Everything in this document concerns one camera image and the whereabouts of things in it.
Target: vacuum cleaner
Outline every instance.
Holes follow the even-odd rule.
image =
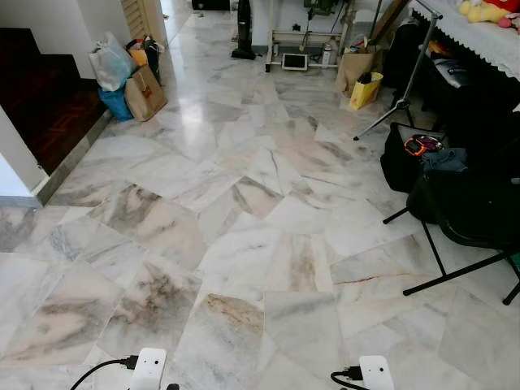
[[[256,54],[251,50],[251,5],[249,0],[238,2],[238,47],[233,50],[231,56],[234,59],[255,59]]]

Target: white plastic bag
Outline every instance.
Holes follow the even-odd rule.
[[[105,91],[116,91],[124,85],[137,65],[111,32],[106,33],[106,42],[96,43],[96,48],[89,57],[97,83]]]

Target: red carpet stair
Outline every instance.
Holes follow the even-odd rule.
[[[50,175],[105,110],[98,85],[72,55],[40,54],[28,28],[0,28],[0,41],[0,104]]]

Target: white tablecloth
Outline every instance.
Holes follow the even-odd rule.
[[[473,50],[481,59],[520,80],[520,35],[513,28],[501,28],[494,23],[469,23],[458,13],[458,0],[430,0],[427,2],[443,16],[437,27],[462,46]],[[430,19],[430,12],[419,3],[409,5]]]

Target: yellow paper bag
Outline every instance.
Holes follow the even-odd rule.
[[[359,110],[361,107],[372,103],[377,98],[383,75],[376,71],[373,71],[371,75],[372,81],[370,83],[361,84],[356,82],[356,85],[354,85],[354,91],[350,98],[350,106],[354,110]]]

